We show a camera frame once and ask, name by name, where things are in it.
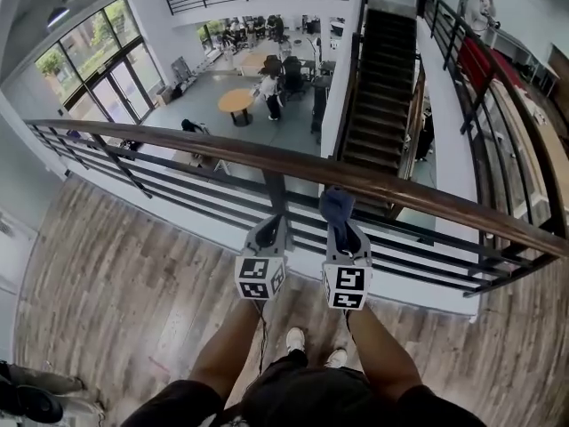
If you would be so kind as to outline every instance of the round table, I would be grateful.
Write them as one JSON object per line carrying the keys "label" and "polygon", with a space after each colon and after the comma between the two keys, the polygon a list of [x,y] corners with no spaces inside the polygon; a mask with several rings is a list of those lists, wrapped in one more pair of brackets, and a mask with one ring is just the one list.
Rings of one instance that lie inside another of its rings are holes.
{"label": "round table", "polygon": [[[247,112],[247,108],[252,105],[255,99],[249,94],[249,89],[235,89],[225,93],[217,103],[221,112],[231,114],[235,126],[248,126],[252,121],[252,116]],[[242,112],[242,116],[236,116],[235,112]]]}

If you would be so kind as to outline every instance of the wooden floor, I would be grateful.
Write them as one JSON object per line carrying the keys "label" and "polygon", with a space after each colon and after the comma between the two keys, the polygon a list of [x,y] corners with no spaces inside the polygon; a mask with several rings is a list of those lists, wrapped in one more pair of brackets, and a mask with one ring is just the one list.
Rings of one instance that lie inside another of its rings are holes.
{"label": "wooden floor", "polygon": [[[236,301],[234,255],[108,193],[68,179],[40,231],[24,281],[16,361],[79,375],[119,424],[168,382],[184,378]],[[485,297],[477,322],[373,302],[437,394],[490,426],[562,425],[569,390],[569,264],[557,262]],[[290,326],[322,362],[336,345],[357,355],[320,285],[290,277],[267,311],[265,364]],[[256,376],[258,331],[232,394]]]}

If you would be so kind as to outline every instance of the tree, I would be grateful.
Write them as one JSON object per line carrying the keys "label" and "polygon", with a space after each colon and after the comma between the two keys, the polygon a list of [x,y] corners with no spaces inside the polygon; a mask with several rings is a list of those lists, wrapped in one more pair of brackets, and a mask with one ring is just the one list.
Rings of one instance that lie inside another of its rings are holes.
{"label": "tree", "polygon": [[63,55],[52,48],[39,58],[36,65],[44,76],[56,76],[63,67]]}
{"label": "tree", "polygon": [[92,23],[92,40],[91,46],[96,46],[112,37],[110,27],[108,26],[102,12],[107,14],[110,24],[115,32],[119,35],[124,32],[125,5],[123,0],[117,0],[113,4],[107,6],[104,10],[97,12]]}

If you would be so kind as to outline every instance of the wooden table top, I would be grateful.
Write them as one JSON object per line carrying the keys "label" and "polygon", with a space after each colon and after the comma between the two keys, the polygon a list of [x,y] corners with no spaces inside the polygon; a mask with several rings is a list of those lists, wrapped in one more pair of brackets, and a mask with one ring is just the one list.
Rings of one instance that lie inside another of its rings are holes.
{"label": "wooden table top", "polygon": [[255,68],[263,68],[265,66],[265,60],[267,59],[266,53],[250,53],[247,55],[240,67],[255,67]]}
{"label": "wooden table top", "polygon": [[[530,176],[532,177],[533,186],[541,196],[547,197],[547,189],[545,188],[545,183],[541,176],[540,164],[535,156],[530,137],[524,128],[524,123],[519,118],[514,107],[514,103],[508,96],[503,84],[498,81],[494,81],[493,84],[497,92],[496,95],[501,100],[502,110],[508,112],[509,121],[510,123],[513,123],[512,129],[514,134],[516,135],[518,142],[525,149],[525,158],[529,167]],[[545,111],[525,95],[521,94],[520,96],[524,100],[530,113],[533,114],[537,109],[539,110],[541,117],[544,119],[543,125],[537,125],[537,128],[541,134],[543,142],[545,143],[553,165],[553,170],[557,176],[557,182],[565,209],[569,211],[569,181],[566,178],[566,173],[569,172],[569,159],[567,159],[567,155],[565,154],[563,146],[557,137],[555,128],[553,128],[553,125],[549,122]]]}
{"label": "wooden table top", "polygon": [[217,103],[221,112],[238,112],[252,105],[254,98],[249,89],[234,89],[223,95]]}

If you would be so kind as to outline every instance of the stair step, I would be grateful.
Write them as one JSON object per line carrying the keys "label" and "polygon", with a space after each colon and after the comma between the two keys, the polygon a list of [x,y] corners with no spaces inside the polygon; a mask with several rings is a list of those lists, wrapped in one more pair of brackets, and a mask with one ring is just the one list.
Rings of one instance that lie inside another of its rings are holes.
{"label": "stair step", "polygon": [[390,108],[393,109],[407,109],[409,108],[409,101],[404,101],[404,100],[399,100],[398,98],[394,98],[392,96],[388,96],[384,93],[374,93],[374,92],[368,92],[366,90],[358,90],[357,91],[357,96],[359,97],[361,95],[363,95],[362,98],[367,98],[369,97],[370,100],[376,100],[376,102],[380,102],[381,106],[385,105],[388,106]]}
{"label": "stair step", "polygon": [[413,89],[413,82],[403,79],[402,77],[394,77],[385,73],[375,73],[373,71],[362,70],[362,83],[373,83],[387,85],[404,92],[411,92]]}
{"label": "stair step", "polygon": [[364,51],[366,52],[381,52],[389,55],[395,55],[404,59],[414,59],[416,53],[416,46],[413,48],[405,48],[394,46],[392,44],[373,44],[364,41]]}
{"label": "stair step", "polygon": [[402,121],[389,120],[377,115],[361,113],[359,110],[357,109],[356,114],[354,114],[354,120],[357,120],[358,126],[366,126],[373,129],[379,127],[384,133],[397,134],[403,140],[405,128],[407,127],[406,122],[403,123]]}
{"label": "stair step", "polygon": [[368,119],[379,118],[381,122],[390,122],[396,127],[403,126],[403,129],[405,129],[405,125],[407,124],[406,112],[383,108],[380,105],[364,101],[356,101],[356,113]]}
{"label": "stair step", "polygon": [[415,44],[417,37],[415,34],[415,27],[400,28],[398,26],[390,26],[389,24],[377,24],[372,25],[371,27],[366,26],[365,34],[377,38],[384,36],[387,38],[395,38],[396,40],[405,41],[410,44]]}
{"label": "stair step", "polygon": [[397,173],[397,169],[399,167],[398,164],[393,161],[387,161],[381,158],[372,157],[362,153],[351,152],[349,150],[346,150],[344,152],[343,158],[345,162],[351,164],[361,165],[363,167],[369,167],[370,169],[379,168],[381,171],[389,173]]}
{"label": "stair step", "polygon": [[348,146],[354,145],[355,147],[364,147],[366,149],[375,150],[377,152],[381,152],[381,154],[385,154],[389,157],[401,157],[401,150],[398,148],[398,144],[389,145],[388,142],[383,144],[369,141],[368,139],[359,138],[357,136],[352,136],[351,134],[348,137]]}
{"label": "stair step", "polygon": [[414,51],[417,47],[414,38],[392,36],[373,30],[365,31],[364,40],[368,47],[376,46],[376,50],[380,50],[383,45],[394,46],[405,51]]}
{"label": "stair step", "polygon": [[371,81],[362,81],[359,83],[358,91],[362,93],[371,93],[374,95],[380,95],[384,98],[393,98],[401,102],[410,102],[413,94],[410,90],[399,89],[396,87],[390,87],[389,85],[374,83]]}
{"label": "stair step", "polygon": [[398,143],[398,147],[403,146],[404,133],[390,133],[385,131],[380,125],[366,125],[364,122],[354,120],[354,125],[349,130],[349,137],[366,138],[369,141],[377,141],[382,144]]}
{"label": "stair step", "polygon": [[380,61],[375,61],[375,60],[368,60],[366,58],[362,59],[362,67],[366,70],[366,71],[371,71],[371,72],[378,72],[378,73],[383,73],[384,71],[387,71],[390,75],[395,76],[395,77],[403,77],[405,79],[408,79],[409,81],[413,80],[413,69],[409,69],[409,68],[402,68],[398,65],[389,65],[387,63],[382,63]]}
{"label": "stair step", "polygon": [[369,61],[378,61],[381,63],[388,63],[402,68],[415,69],[415,55],[408,55],[407,57],[399,57],[383,51],[374,51],[372,49],[365,49],[362,51],[362,59]]}
{"label": "stair step", "polygon": [[407,18],[405,16],[394,14],[392,12],[375,11],[375,10],[368,10],[365,20],[372,22],[383,20],[393,24],[401,24],[412,27],[414,27],[417,24],[416,19]]}

